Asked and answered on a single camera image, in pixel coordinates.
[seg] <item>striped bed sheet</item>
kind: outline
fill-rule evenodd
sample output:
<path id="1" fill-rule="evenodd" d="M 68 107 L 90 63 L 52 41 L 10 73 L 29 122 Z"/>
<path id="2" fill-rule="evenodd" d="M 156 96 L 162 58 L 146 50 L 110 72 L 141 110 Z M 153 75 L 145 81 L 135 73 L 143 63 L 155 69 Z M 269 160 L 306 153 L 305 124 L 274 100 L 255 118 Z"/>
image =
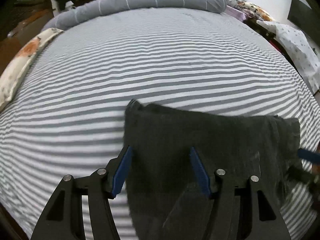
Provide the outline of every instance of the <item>striped bed sheet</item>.
<path id="1" fill-rule="evenodd" d="M 118 155 L 132 98 L 212 114 L 296 117 L 301 147 L 316 150 L 320 140 L 320 107 L 302 78 L 237 19 L 186 8 L 97 17 L 44 49 L 0 115 L 0 202 L 29 237 L 65 174 L 90 175 Z M 125 188 L 110 205 L 121 240 L 137 239 Z M 315 220 L 310 206 L 297 184 L 281 208 L 293 240 Z M 93 239 L 86 198 L 83 208 Z"/>

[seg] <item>mattress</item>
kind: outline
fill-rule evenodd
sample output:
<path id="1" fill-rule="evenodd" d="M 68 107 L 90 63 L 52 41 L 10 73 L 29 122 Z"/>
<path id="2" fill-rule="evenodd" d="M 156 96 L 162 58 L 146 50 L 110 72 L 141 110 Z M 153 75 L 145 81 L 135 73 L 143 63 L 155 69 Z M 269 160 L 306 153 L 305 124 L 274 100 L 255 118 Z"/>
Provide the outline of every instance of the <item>mattress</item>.
<path id="1" fill-rule="evenodd" d="M 296 117 L 301 147 L 316 150 L 320 140 L 320 107 L 302 78 L 237 19 L 187 8 L 96 17 L 44 49 L 0 115 L 0 202 L 29 237 L 65 174 L 90 175 L 118 155 L 132 98 L 220 115 Z M 121 239 L 137 239 L 125 188 L 110 206 Z M 310 206 L 297 184 L 281 208 L 292 239 L 314 221 Z M 93 239 L 86 198 L 83 208 Z"/>

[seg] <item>long gray pillow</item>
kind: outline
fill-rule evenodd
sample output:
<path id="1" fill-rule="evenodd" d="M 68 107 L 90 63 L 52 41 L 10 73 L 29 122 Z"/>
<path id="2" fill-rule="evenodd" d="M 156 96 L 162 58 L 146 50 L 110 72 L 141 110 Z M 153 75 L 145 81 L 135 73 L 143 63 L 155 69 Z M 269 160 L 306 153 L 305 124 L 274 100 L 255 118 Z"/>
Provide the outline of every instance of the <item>long gray pillow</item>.
<path id="1" fill-rule="evenodd" d="M 106 16 L 122 11 L 140 8 L 190 8 L 213 13 L 222 13 L 226 10 L 226 0 L 95 0 L 74 10 L 63 12 L 51 19 L 44 27 L 67 30 L 82 22 L 98 16 Z"/>

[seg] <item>cream pillow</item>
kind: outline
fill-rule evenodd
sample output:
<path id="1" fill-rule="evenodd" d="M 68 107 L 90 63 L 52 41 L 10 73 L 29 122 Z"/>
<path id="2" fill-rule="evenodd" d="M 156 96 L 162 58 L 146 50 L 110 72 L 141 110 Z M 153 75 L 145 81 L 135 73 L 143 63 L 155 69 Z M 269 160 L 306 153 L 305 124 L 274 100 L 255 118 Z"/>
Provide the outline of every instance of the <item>cream pillow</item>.
<path id="1" fill-rule="evenodd" d="M 31 64 L 45 46 L 63 30 L 47 29 L 29 41 L 8 64 L 0 77 L 0 112 L 11 102 Z"/>

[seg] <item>purple fabric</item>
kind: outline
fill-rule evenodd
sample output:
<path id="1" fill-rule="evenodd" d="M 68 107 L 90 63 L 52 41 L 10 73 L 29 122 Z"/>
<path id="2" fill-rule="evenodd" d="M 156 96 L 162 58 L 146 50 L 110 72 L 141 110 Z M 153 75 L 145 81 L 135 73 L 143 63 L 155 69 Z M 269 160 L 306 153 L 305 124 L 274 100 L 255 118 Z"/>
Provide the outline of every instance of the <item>purple fabric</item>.
<path id="1" fill-rule="evenodd" d="M 240 12 L 237 9 L 232 8 L 231 6 L 227 5 L 227 8 L 225 10 L 225 13 L 238 19 L 240 22 L 243 22 L 244 20 L 246 20 L 248 17 L 245 13 Z"/>

